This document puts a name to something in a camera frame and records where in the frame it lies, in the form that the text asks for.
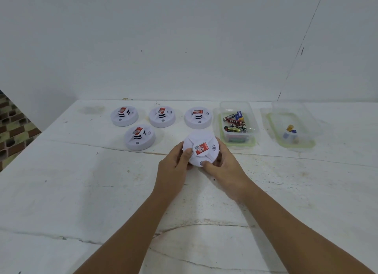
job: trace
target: smoke detector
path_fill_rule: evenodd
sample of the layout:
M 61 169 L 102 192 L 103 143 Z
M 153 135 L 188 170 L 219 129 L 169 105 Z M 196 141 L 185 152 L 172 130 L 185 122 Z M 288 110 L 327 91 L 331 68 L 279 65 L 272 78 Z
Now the smoke detector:
M 132 151 L 141 151 L 153 145 L 156 136 L 154 129 L 145 124 L 129 128 L 125 133 L 125 144 Z
M 193 150 L 189 162 L 197 167 L 201 167 L 203 161 L 213 163 L 219 153 L 219 144 L 214 133 L 206 130 L 196 130 L 186 137 L 183 150 L 187 148 Z
M 119 127 L 125 127 L 135 123 L 138 118 L 138 111 L 133 106 L 123 106 L 115 109 L 110 114 L 111 121 L 113 124 Z
M 205 107 L 190 108 L 185 113 L 185 123 L 192 129 L 204 129 L 211 125 L 211 112 Z
M 176 121 L 175 110 L 168 106 L 154 108 L 150 111 L 150 123 L 156 128 L 165 128 Z

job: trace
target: white tabletop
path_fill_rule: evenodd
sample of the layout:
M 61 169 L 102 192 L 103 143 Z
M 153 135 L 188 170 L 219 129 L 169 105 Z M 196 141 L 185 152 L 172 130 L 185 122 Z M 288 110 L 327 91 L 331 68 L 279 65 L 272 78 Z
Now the white tabletop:
M 268 135 L 261 113 L 270 103 L 250 104 L 258 144 L 232 149 L 247 175 L 378 272 L 378 104 L 307 103 L 325 130 L 307 152 L 287 150 Z M 153 146 L 131 152 L 123 144 L 128 127 L 110 121 L 122 105 L 138 109 L 137 123 L 148 122 L 159 105 L 173 107 L 177 119 L 155 128 Z M 0 173 L 0 273 L 72 273 L 151 193 L 158 162 L 192 131 L 183 114 L 198 105 L 215 109 L 219 102 L 79 100 L 70 106 Z M 141 273 L 286 272 L 251 215 L 196 168 L 157 234 Z

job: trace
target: forearm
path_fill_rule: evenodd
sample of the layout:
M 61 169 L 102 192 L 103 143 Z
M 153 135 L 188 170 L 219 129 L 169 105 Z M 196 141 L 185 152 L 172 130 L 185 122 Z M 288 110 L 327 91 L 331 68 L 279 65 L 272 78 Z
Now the forearm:
M 138 274 L 170 201 L 152 193 L 130 219 L 74 274 Z
M 252 181 L 243 202 L 290 274 L 373 274 L 350 254 L 292 216 Z

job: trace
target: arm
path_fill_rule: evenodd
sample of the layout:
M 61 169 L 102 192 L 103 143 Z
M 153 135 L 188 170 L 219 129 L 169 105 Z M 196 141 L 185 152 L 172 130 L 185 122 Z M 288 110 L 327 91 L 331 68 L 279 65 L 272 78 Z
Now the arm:
M 218 141 L 221 156 L 214 164 L 204 163 L 204 169 L 217 179 L 229 197 L 247 206 L 290 274 L 374 274 L 260 189 L 226 145 Z
M 184 185 L 192 150 L 182 153 L 182 147 L 183 142 L 159 162 L 151 195 L 74 274 L 139 273 L 160 219 Z

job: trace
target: tiled floor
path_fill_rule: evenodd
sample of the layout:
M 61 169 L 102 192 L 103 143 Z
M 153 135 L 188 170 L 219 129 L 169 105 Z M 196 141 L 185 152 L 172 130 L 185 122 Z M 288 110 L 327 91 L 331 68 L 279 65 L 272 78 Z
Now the tiled floor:
M 40 130 L 0 91 L 0 171 L 40 134 Z

